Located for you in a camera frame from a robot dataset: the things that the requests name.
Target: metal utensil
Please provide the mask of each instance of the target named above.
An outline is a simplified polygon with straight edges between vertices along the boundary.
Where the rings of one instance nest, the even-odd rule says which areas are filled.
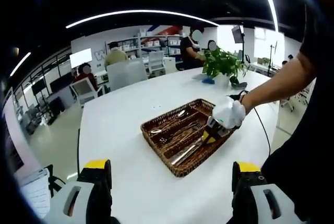
[[[192,153],[194,153],[202,144],[204,143],[203,136],[195,141],[187,150],[181,152],[179,155],[175,157],[175,159],[171,162],[174,165],[180,165],[186,158],[188,158]]]
[[[176,119],[180,119],[184,116],[187,116],[188,115],[188,112],[186,112],[186,110],[182,110],[180,113],[178,113],[177,117],[175,117],[172,122],[170,122],[167,126],[169,126],[170,124],[174,123],[174,121]],[[164,130],[167,126],[163,127],[162,129],[155,129],[155,130],[152,130],[151,133],[152,134],[157,134],[157,133],[161,133],[162,130]]]
[[[189,128],[194,128],[194,130],[195,131],[198,131],[198,130],[200,130],[200,126],[201,126],[201,123],[200,122],[192,122],[191,124],[189,124],[188,126],[186,126],[186,128],[185,129],[180,129],[181,131],[185,131],[185,130],[188,130]],[[177,135],[177,134],[179,134],[179,132],[180,132],[180,130],[178,130],[176,133],[174,133],[174,134],[172,134],[170,137],[168,137],[168,138],[161,138],[160,140],[159,140],[159,142],[161,143],[161,144],[165,144],[166,142],[168,142],[168,141],[170,141],[175,135]],[[184,138],[182,138],[180,141],[183,141],[185,138],[187,138],[190,134],[192,134],[192,133],[189,133],[189,134],[187,134]]]

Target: yellow shirt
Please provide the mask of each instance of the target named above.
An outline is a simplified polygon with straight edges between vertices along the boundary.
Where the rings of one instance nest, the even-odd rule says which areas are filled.
[[[127,61],[128,57],[125,52],[121,50],[112,50],[110,54],[108,54],[104,58],[104,67],[106,68],[109,65],[115,64],[121,61]]]

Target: cutlery tray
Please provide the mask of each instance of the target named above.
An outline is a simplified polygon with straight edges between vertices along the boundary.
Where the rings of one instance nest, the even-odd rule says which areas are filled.
[[[230,130],[216,142],[201,145],[178,166],[171,164],[173,156],[202,137],[213,107],[214,104],[197,99],[141,125],[142,134],[148,144],[176,177],[191,173],[233,133],[233,130]]]

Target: blue object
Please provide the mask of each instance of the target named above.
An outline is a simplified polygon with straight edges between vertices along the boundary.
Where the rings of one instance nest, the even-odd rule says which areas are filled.
[[[204,84],[214,84],[214,80],[211,79],[210,77],[205,78],[204,80],[202,80],[202,82]]]

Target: black cable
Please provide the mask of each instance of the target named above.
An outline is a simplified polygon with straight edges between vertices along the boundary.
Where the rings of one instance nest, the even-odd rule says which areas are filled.
[[[267,131],[266,131],[266,129],[265,129],[265,126],[263,126],[262,120],[261,120],[259,114],[257,113],[256,108],[254,108],[254,110],[255,110],[255,112],[256,112],[256,114],[257,114],[257,116],[258,116],[258,118],[259,118],[259,120],[260,120],[260,122],[261,122],[261,125],[262,125],[262,127],[263,127],[263,130],[265,131],[265,134],[266,134],[266,137],[267,137],[267,142],[268,142],[268,146],[269,146],[269,155],[268,155],[268,157],[269,157],[269,156],[270,156],[270,153],[271,153],[271,149],[270,149],[270,143],[269,143],[269,138],[268,138],[268,135],[267,135]]]
[[[242,96],[242,93],[248,93],[248,91],[247,90],[242,90],[238,95],[230,95],[230,97],[232,98],[232,99],[234,99],[234,100],[240,100],[240,103],[242,102],[242,99],[244,98],[243,96]],[[261,122],[261,125],[262,125],[262,127],[263,127],[263,130],[265,131],[265,134],[266,134],[266,137],[267,137],[267,142],[268,142],[268,147],[269,147],[269,155],[268,155],[268,157],[270,156],[270,153],[271,153],[271,148],[270,148],[270,143],[269,143],[269,138],[268,138],[268,135],[267,135],[267,131],[266,131],[266,129],[265,129],[265,126],[263,126],[263,123],[262,123],[262,120],[261,120],[261,118],[260,118],[260,115],[257,113],[257,111],[256,111],[256,108],[254,108],[254,110],[255,110],[255,112],[256,112],[256,114],[257,114],[257,117],[259,118],[259,120],[260,120],[260,122]]]

